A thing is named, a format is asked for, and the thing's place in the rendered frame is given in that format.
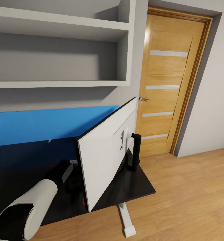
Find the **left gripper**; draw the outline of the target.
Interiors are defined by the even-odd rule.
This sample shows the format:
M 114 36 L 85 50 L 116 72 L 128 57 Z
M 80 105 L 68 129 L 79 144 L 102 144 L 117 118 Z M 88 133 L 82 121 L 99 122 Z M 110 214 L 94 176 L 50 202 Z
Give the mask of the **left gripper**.
M 78 177 L 78 176 L 80 176 L 80 174 L 79 174 L 79 167 L 74 168 L 74 166 L 73 166 L 73 171 L 70 174 L 70 176 L 68 176 L 68 177 L 72 178 L 72 177 Z

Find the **monitor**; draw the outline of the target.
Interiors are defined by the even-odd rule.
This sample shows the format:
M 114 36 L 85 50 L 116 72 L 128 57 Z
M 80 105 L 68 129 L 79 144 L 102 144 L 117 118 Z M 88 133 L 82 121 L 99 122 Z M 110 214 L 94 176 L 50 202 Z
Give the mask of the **monitor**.
M 126 169 L 137 171 L 141 135 L 134 134 L 137 97 L 106 116 L 74 139 L 85 208 L 91 212 L 109 184 Z M 132 166 L 127 150 L 134 138 Z M 127 165 L 114 178 L 125 154 Z

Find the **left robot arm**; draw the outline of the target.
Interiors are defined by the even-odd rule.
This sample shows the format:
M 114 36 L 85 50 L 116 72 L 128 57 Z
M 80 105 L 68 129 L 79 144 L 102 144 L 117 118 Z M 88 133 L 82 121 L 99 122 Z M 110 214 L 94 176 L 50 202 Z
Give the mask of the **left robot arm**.
M 31 190 L 13 201 L 0 214 L 0 241 L 30 240 L 37 233 L 60 186 L 78 177 L 77 160 L 61 160 Z

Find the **mouse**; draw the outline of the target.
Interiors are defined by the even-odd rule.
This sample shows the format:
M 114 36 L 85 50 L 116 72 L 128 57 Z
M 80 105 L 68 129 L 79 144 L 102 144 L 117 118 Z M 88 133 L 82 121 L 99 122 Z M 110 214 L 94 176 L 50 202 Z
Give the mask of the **mouse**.
M 71 182 L 75 182 L 75 181 L 78 181 L 79 177 L 72 177 L 70 178 Z

